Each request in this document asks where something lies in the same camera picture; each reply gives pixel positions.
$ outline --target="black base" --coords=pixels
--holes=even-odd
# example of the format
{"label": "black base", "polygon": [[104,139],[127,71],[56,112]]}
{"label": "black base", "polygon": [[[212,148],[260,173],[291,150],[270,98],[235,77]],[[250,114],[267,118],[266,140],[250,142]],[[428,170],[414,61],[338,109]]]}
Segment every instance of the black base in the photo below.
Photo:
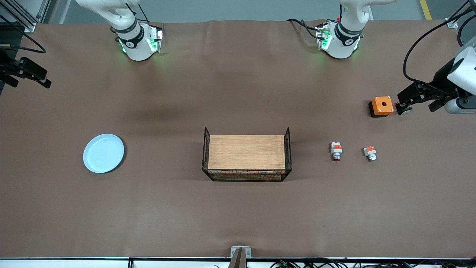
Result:
{"label": "black base", "polygon": [[371,116],[371,117],[387,117],[387,116],[388,116],[388,114],[385,114],[385,115],[375,115],[375,113],[374,113],[374,107],[372,106],[372,101],[370,101],[370,102],[368,103],[368,108],[369,108],[369,110],[370,110],[370,116]]}

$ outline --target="gray floor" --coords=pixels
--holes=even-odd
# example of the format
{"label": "gray floor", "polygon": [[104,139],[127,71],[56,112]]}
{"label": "gray floor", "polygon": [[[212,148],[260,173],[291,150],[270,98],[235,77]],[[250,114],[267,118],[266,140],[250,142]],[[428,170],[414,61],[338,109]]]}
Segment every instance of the gray floor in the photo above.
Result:
{"label": "gray floor", "polygon": [[[426,0],[428,3],[428,9],[430,10],[431,17],[434,20],[443,20],[451,16],[466,0]],[[461,25],[465,20],[474,15],[470,13],[463,16],[458,20],[458,24]],[[476,36],[476,19],[470,21],[461,32],[461,41],[463,43],[468,42],[471,38]]]}
{"label": "gray floor", "polygon": [[[59,0],[51,23],[58,23],[68,0]],[[142,0],[141,6],[150,21],[204,22],[210,20],[285,21],[290,18],[307,21],[339,16],[337,0]],[[376,20],[421,20],[423,12],[418,0],[400,0],[385,6],[373,6]],[[79,6],[70,5],[64,23],[105,23],[97,14]]]}

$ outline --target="orange box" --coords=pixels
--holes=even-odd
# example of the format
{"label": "orange box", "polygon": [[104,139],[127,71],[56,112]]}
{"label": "orange box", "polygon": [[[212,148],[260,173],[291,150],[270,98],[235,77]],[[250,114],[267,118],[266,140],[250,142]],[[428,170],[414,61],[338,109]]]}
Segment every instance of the orange box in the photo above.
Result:
{"label": "orange box", "polygon": [[390,96],[375,97],[368,103],[368,107],[372,117],[386,117],[394,110]]}

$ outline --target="yellow floor line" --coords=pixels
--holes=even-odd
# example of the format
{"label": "yellow floor line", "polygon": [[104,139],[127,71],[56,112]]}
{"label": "yellow floor line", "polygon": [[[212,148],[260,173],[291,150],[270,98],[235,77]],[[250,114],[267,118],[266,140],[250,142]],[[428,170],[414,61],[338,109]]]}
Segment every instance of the yellow floor line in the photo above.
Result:
{"label": "yellow floor line", "polygon": [[425,19],[431,20],[430,10],[428,9],[428,5],[426,4],[426,0],[420,0],[421,9],[423,9],[423,14],[425,15]]}

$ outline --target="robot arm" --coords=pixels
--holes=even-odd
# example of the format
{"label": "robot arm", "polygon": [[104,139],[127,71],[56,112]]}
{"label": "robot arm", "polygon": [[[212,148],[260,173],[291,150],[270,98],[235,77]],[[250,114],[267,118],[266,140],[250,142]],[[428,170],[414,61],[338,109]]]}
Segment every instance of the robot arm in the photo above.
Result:
{"label": "robot arm", "polygon": [[139,0],[76,0],[76,2],[107,20],[119,37],[122,50],[133,60],[143,61],[159,52],[162,29],[139,23],[129,7]]}
{"label": "robot arm", "polygon": [[337,59],[349,57],[357,49],[360,34],[367,24],[370,14],[367,6],[385,5],[396,0],[339,0],[344,8],[339,21],[331,21],[317,30],[317,35],[324,40],[318,40],[317,45],[330,56]]}
{"label": "robot arm", "polygon": [[413,104],[430,100],[431,112],[444,106],[448,113],[476,113],[476,36],[435,73],[432,82],[414,82],[397,96],[399,115],[410,112]]}

